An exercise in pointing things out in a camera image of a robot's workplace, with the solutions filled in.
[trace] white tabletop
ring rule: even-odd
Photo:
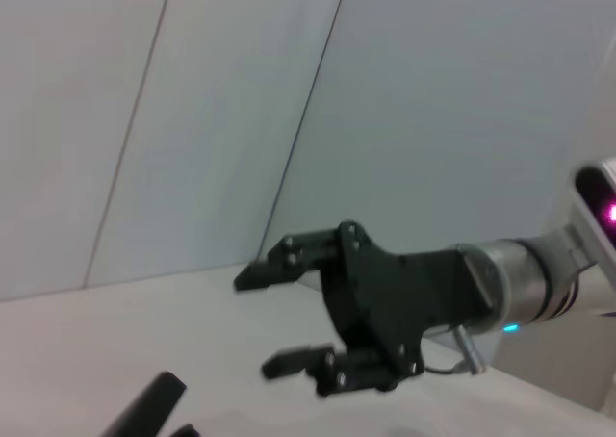
[[[299,285],[236,295],[240,268],[0,305],[0,435],[97,436],[154,375],[189,391],[163,437],[616,435],[616,423],[507,374],[425,374],[393,393],[318,399],[304,376],[266,384],[276,350],[336,340],[321,295]],[[457,354],[426,342],[426,363]]]

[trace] silver cylindrical joint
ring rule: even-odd
[[[513,241],[460,244],[457,249],[490,307],[490,315],[467,327],[473,334],[532,322],[542,311],[546,279],[537,260]]]

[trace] robotic arm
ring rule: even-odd
[[[604,279],[586,286],[579,277],[598,264],[616,288],[616,159],[580,168],[571,190],[570,222],[531,239],[395,255],[350,221],[333,230],[286,236],[265,261],[238,275],[236,290],[295,282],[317,270],[346,350],[326,345],[278,352],[263,365],[265,378],[306,371],[320,396],[391,391],[429,371],[421,340],[437,329],[453,330],[466,370],[481,373],[469,333],[545,321],[612,300]]]

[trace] white table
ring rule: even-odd
[[[616,435],[616,422],[497,371],[328,399],[303,376],[266,384],[259,368],[277,349],[336,337],[319,293],[235,295],[239,270],[1,304],[0,435],[96,437],[162,370],[189,386],[162,436],[187,422],[204,437]],[[423,351],[435,367],[458,360]]]

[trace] metal cylinder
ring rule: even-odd
[[[546,298],[546,279],[537,260],[512,241],[460,244],[457,249],[473,275],[490,316],[470,324],[473,334],[501,329],[510,324],[532,322]]]

